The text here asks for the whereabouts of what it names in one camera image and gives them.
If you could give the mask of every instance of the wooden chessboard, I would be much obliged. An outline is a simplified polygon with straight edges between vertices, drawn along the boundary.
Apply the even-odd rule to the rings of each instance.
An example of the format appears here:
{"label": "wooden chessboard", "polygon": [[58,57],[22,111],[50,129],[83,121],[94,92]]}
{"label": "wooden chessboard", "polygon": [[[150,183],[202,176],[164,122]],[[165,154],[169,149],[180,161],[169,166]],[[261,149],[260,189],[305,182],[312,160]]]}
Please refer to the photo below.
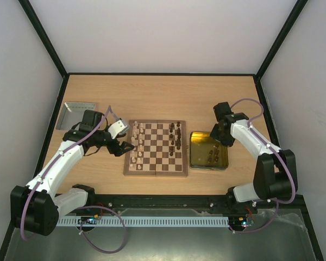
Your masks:
{"label": "wooden chessboard", "polygon": [[[133,133],[135,122],[137,122],[136,138]],[[187,177],[186,122],[179,122],[178,127],[177,120],[130,120],[127,141],[135,148],[126,153],[124,175]],[[174,124],[172,133],[170,133],[171,123]],[[178,128],[181,131],[180,147],[176,144]],[[174,145],[171,145],[170,134],[173,134]]]}

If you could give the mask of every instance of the wooden table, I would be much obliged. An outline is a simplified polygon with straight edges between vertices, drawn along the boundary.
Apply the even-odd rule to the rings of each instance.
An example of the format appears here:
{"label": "wooden table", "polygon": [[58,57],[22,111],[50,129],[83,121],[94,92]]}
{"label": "wooden table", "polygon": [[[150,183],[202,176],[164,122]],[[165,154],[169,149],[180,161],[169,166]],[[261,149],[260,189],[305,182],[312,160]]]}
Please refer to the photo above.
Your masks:
{"label": "wooden table", "polygon": [[[94,102],[97,110],[102,112],[111,105],[116,115],[127,121],[185,120],[189,137],[192,131],[212,130],[216,123],[214,105],[223,101],[233,104],[244,97],[258,100],[251,76],[71,75],[63,102]],[[233,111],[252,117],[260,112],[260,108],[255,103],[242,102]],[[254,121],[254,125],[268,138],[263,117]],[[45,164],[57,151],[63,134],[54,130]],[[225,171],[189,169],[187,178],[125,177],[124,156],[114,157],[102,148],[74,166],[58,193],[67,192],[72,185],[79,183],[94,187],[97,194],[225,194],[232,186],[251,182],[256,164],[238,141],[228,149],[228,154],[229,167]]]}

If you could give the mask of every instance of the white robotic arm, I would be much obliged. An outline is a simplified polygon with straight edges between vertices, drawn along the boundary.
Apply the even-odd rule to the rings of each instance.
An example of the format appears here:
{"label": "white robotic arm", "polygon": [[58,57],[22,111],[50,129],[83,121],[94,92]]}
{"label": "white robotic arm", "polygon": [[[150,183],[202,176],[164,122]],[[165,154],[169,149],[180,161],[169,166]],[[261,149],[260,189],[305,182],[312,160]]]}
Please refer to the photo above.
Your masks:
{"label": "white robotic arm", "polygon": [[[26,230],[48,235],[57,224],[58,218],[86,205],[90,193],[94,194],[91,187],[75,185],[65,194],[57,197],[55,194],[71,168],[82,159],[90,147],[96,146],[100,149],[106,146],[109,153],[117,157],[134,148],[127,142],[120,145],[117,140],[125,136],[129,129],[122,119],[117,119],[104,130],[95,130],[96,126],[101,124],[102,115],[97,111],[85,111],[79,129],[76,130],[76,126],[73,126],[64,135],[58,151],[43,170],[25,187],[16,186],[13,189],[11,219],[16,227],[20,227],[20,222],[24,219]],[[23,207],[27,204],[30,192],[33,193],[30,200],[33,204],[28,202],[28,209],[24,212]]]}
{"label": "white robotic arm", "polygon": [[[291,183],[283,166],[273,156],[274,152],[290,169],[297,190],[296,160],[292,151],[283,151],[268,141],[255,127],[248,124],[249,118],[244,113],[234,114],[227,102],[214,106],[214,112],[218,124],[215,124],[210,136],[226,147],[232,146],[236,139],[257,159],[254,181],[230,188],[229,204],[285,197],[290,194]],[[275,172],[274,166],[278,167],[278,172]]]}

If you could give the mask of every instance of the purple cable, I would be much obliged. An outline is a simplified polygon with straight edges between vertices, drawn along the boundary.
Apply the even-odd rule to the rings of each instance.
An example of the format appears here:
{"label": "purple cable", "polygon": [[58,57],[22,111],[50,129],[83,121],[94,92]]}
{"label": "purple cable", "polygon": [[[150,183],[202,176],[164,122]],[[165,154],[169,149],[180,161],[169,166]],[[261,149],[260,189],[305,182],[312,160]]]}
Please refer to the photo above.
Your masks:
{"label": "purple cable", "polygon": [[113,213],[116,217],[118,217],[118,219],[120,220],[123,228],[124,228],[124,238],[123,238],[123,241],[122,241],[122,244],[120,245],[120,247],[116,250],[113,250],[113,251],[106,251],[106,250],[102,250],[100,249],[99,247],[95,246],[90,240],[89,238],[86,236],[86,234],[82,231],[82,227],[83,227],[83,224],[84,223],[81,223],[81,226],[80,226],[80,230],[81,230],[81,235],[87,240],[88,244],[93,247],[95,250],[103,253],[103,254],[114,254],[114,253],[117,253],[119,252],[120,250],[122,250],[126,243],[127,243],[127,240],[128,240],[128,231],[127,231],[127,227],[125,226],[124,224],[124,221],[123,219],[121,218],[120,215],[118,215],[115,211],[113,211],[112,209],[109,209],[109,208],[106,208],[106,207],[101,207],[101,206],[85,206],[85,207],[80,207],[80,208],[77,208],[77,209],[88,209],[88,208],[100,208],[100,209],[104,209],[104,210],[107,210],[111,213]]}
{"label": "purple cable", "polygon": [[[251,127],[252,126],[252,121],[259,118],[259,117],[261,117],[263,115],[263,113],[264,113],[264,108],[263,108],[262,104],[259,101],[256,101],[256,100],[251,99],[251,98],[243,98],[243,99],[240,99],[239,101],[236,101],[230,108],[233,108],[235,105],[237,105],[238,103],[240,103],[242,101],[252,101],[252,102],[257,103],[260,106],[261,113],[259,115],[255,116],[255,117],[250,118],[250,120],[248,121],[248,128],[256,136],[256,138],[258,138],[265,146],[267,146],[267,142],[256,131],[254,131],[254,129]],[[264,226],[262,226],[260,228],[257,228],[255,230],[251,230],[251,231],[234,231],[231,227],[229,227],[229,229],[234,233],[237,233],[237,234],[252,233],[252,232],[256,232],[256,231],[259,231],[259,230],[262,230],[262,229],[266,228],[267,226],[270,225],[270,223],[273,222],[273,220],[274,220],[274,218],[275,218],[275,216],[276,216],[276,214],[277,214],[277,212],[279,210],[279,203],[290,204],[294,200],[294,197],[296,196],[296,187],[294,185],[294,181],[293,181],[292,175],[291,175],[291,173],[289,171],[289,168],[286,166],[285,162],[280,157],[280,155],[275,151],[275,149],[273,149],[271,146],[269,147],[269,149],[278,158],[278,160],[280,161],[281,165],[283,166],[283,168],[284,168],[284,170],[285,170],[285,172],[287,174],[287,177],[289,178],[289,181],[290,181],[290,184],[291,184],[291,198],[288,201],[282,201],[282,200],[279,200],[277,198],[272,198],[272,200],[277,202],[277,206],[275,208],[275,212],[274,212],[273,217],[269,220],[268,223],[266,223]]]}
{"label": "purple cable", "polygon": [[[105,121],[106,117],[108,116],[108,114],[111,113],[114,118],[116,120],[118,120],[118,117],[115,115],[115,113],[112,111],[111,106],[108,107],[106,113],[104,114],[103,118],[101,119],[100,123],[89,133],[87,134],[84,138],[80,139],[79,141],[75,142],[73,145],[69,146],[68,148],[66,148],[65,150],[62,151],[62,153],[66,153],[67,151],[71,150],[72,148],[74,148],[75,146],[81,144],[82,142],[84,142],[86,139],[88,139],[94,132],[97,131],[98,128],[100,128],[100,126],[103,124],[103,122]],[[54,166],[54,164],[58,161],[58,159],[62,156],[62,154],[58,154],[53,161],[47,166],[46,170],[44,171],[44,173],[41,175],[41,180],[43,181],[43,179],[45,178],[45,176],[48,174],[48,172],[50,171],[50,169]],[[41,182],[36,182],[36,185],[33,187],[33,189],[31,190],[26,203],[24,205],[23,208],[23,213],[22,213],[22,218],[21,218],[21,237],[23,240],[27,241],[29,239],[32,238],[31,237],[26,237],[26,234],[24,232],[24,223],[26,220],[26,215],[27,215],[27,210],[28,210],[28,206],[30,201],[32,200],[32,197],[34,195],[34,192],[37,190],[37,188],[39,187],[39,185],[41,184]]]}

